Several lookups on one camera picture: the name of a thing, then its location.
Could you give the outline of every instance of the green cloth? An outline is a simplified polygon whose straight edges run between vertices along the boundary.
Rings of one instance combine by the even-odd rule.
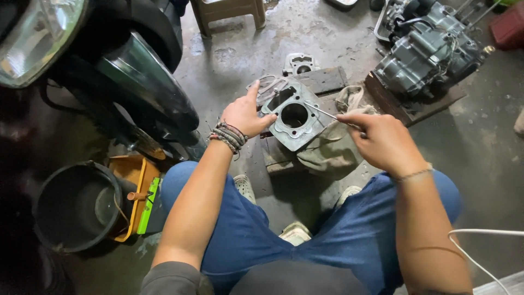
[[[343,113],[376,114],[372,106],[358,108],[363,95],[364,90],[361,86],[344,88],[335,101],[337,110]],[[331,122],[316,138],[297,152],[298,160],[312,174],[334,180],[343,179],[363,161],[347,128],[344,123]]]

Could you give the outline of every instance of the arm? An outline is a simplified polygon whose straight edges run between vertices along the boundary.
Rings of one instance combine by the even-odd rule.
[[[390,115],[339,115],[338,120],[366,131],[368,139],[349,127],[362,157],[394,178],[428,168],[408,129]],[[396,243],[400,270],[410,294],[427,291],[472,294],[465,257],[447,238],[453,230],[431,173],[398,185]]]
[[[256,97],[259,83],[230,103],[221,121],[252,138],[271,125],[276,115],[259,118]],[[202,159],[169,212],[152,267],[179,261],[200,270],[202,257],[219,216],[222,193],[233,152],[222,141],[211,140]]]

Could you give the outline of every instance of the bracelet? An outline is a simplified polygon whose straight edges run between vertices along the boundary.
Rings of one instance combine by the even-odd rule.
[[[428,168],[427,169],[424,169],[424,170],[420,170],[418,172],[415,172],[415,173],[411,173],[409,175],[406,175],[406,176],[403,176],[401,178],[393,178],[395,180],[396,183],[402,183],[402,182],[405,182],[406,180],[412,178],[412,177],[415,177],[415,176],[418,176],[420,174],[424,174],[424,173],[428,173],[428,172],[433,172],[433,165],[431,165],[431,163],[428,163]]]
[[[209,139],[216,139],[227,144],[234,155],[242,149],[248,137],[238,128],[228,125],[225,122],[219,122],[209,134]]]

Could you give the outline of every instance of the motorcycle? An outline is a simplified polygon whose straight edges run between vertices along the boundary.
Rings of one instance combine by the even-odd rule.
[[[46,104],[90,116],[152,161],[198,161],[206,148],[199,117],[172,76],[182,57],[179,15],[168,0],[4,0],[0,85],[36,86]],[[49,86],[65,87],[85,109],[54,103]]]

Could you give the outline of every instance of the white cable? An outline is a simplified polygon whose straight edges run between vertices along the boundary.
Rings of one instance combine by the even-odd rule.
[[[447,234],[447,237],[450,239],[450,241],[455,244],[455,246],[467,257],[471,260],[471,262],[473,262],[476,266],[478,266],[482,271],[484,271],[485,273],[487,273],[492,279],[495,280],[495,282],[497,282],[497,284],[499,284],[499,286],[504,290],[504,292],[507,294],[507,295],[511,295],[511,293],[509,293],[508,289],[506,289],[506,287],[504,287],[504,285],[502,285],[502,283],[497,279],[495,278],[495,276],[493,276],[489,271],[487,271],[485,268],[483,268],[480,264],[478,264],[475,260],[473,260],[473,258],[471,258],[470,255],[468,255],[468,253],[466,253],[466,251],[464,251],[458,244],[457,242],[455,242],[455,240],[453,240],[453,238],[451,237],[452,234],[459,234],[459,233],[470,233],[470,234],[491,234],[491,235],[504,235],[504,236],[520,236],[520,237],[524,237],[524,231],[514,231],[514,230],[496,230],[496,229],[455,229],[455,230],[452,230],[450,231],[448,234]]]

